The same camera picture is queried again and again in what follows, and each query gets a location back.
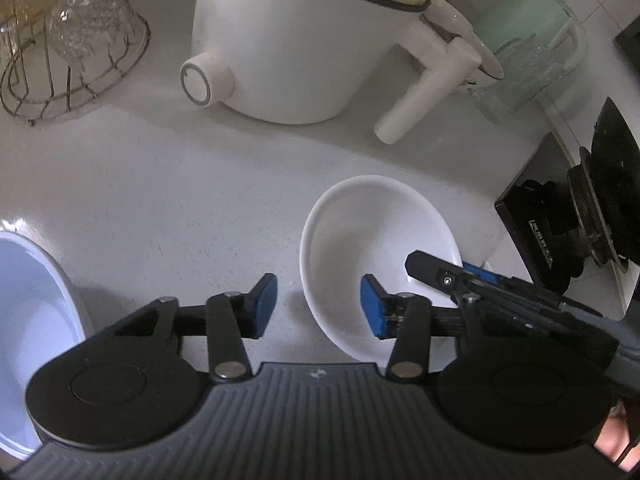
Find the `black object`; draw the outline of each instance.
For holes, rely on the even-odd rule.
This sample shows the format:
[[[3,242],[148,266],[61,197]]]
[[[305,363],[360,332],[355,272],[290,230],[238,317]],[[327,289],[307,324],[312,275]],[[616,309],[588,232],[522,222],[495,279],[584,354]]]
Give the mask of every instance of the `black object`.
[[[536,283],[564,293],[584,270],[640,262],[640,150],[607,98],[572,168],[549,134],[495,208]]]
[[[597,327],[604,318],[541,287],[500,276],[486,280],[424,253],[411,254],[406,270],[459,308],[387,294],[366,276],[370,293],[383,300],[372,304],[384,304],[388,332],[380,337],[397,338],[385,377],[373,364],[263,364],[253,376],[241,338],[264,332],[258,320],[268,320],[275,304],[272,275],[248,294],[220,294],[204,306],[156,300],[36,373],[28,409],[47,442],[10,480],[623,477],[591,445],[611,396],[632,391],[610,370],[624,338]],[[187,372],[189,365],[182,369],[175,361],[181,339],[204,334],[209,374]],[[440,374],[426,372],[433,336],[459,342],[458,358]],[[172,387],[181,387],[180,381],[172,387],[154,382],[151,373],[143,387],[127,367],[132,359],[138,366],[123,352],[127,341],[144,348],[151,365],[164,362],[168,372],[184,374],[171,428],[134,428],[158,414],[143,403],[148,415],[126,423],[137,416],[128,404],[145,396],[148,385],[165,409]],[[108,373],[97,368],[104,365]],[[49,414],[70,402],[62,389],[73,390],[68,385],[78,375],[69,371],[75,368],[97,378],[77,388],[92,404],[60,426],[62,416]],[[116,387],[105,387],[107,377]],[[106,409],[110,419],[94,414]],[[111,421],[120,442],[100,435],[116,434]]]
[[[616,36],[616,43],[640,77],[640,16]]]

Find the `ribbed black surface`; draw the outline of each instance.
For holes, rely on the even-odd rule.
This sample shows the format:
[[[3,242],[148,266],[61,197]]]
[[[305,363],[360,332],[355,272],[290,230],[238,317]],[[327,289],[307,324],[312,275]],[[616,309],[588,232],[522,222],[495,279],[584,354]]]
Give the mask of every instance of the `ribbed black surface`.
[[[192,420],[149,446],[92,454],[43,446],[13,480],[620,478],[591,447],[535,456],[451,427],[416,386],[373,365],[265,364],[217,386]]]

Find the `white bowl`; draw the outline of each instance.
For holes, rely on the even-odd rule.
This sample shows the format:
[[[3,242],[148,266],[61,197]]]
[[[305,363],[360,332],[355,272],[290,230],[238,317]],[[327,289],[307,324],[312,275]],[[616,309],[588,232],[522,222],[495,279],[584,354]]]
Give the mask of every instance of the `white bowl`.
[[[302,287],[318,325],[348,355],[386,367],[395,343],[371,332],[360,307],[364,274],[375,275],[391,294],[413,292],[436,306],[456,306],[408,277],[404,261],[415,250],[462,265],[440,213],[397,180],[350,178],[326,191],[311,210],[300,243]]]
[[[40,447],[24,403],[29,380],[93,330],[55,260],[11,232],[0,232],[0,316],[0,449],[24,460]]]

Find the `tiled wall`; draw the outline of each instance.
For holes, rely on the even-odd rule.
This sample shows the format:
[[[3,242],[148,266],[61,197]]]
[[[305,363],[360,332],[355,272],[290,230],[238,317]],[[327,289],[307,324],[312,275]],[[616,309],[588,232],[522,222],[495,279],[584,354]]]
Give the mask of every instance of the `tiled wall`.
[[[450,0],[473,19],[496,0]],[[564,0],[584,23],[589,51],[582,66],[549,87],[539,97],[546,114],[576,160],[580,145],[590,148],[593,126],[610,96],[640,143],[640,78],[614,43],[614,38],[640,15],[640,0]],[[623,301],[628,304],[639,269],[620,276]],[[594,292],[600,286],[589,276]]]

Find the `white countertop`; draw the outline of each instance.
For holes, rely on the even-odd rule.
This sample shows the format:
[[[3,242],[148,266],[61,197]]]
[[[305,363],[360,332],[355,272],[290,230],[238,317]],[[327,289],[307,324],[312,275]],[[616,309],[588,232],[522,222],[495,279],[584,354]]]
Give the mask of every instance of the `white countertop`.
[[[178,81],[194,1],[133,0],[149,50],[93,105],[34,128],[0,115],[0,226],[59,261],[98,330],[158,296],[200,304],[274,272],[278,306],[265,337],[247,342],[254,366],[348,361],[300,285],[300,234],[320,194],[357,174],[402,180],[442,213],[463,258],[482,264],[505,234],[494,201],[549,131],[546,117],[531,105],[497,128],[456,94],[386,146],[373,124],[416,77],[400,50],[324,123],[196,108]],[[203,341],[185,354],[204,369]]]

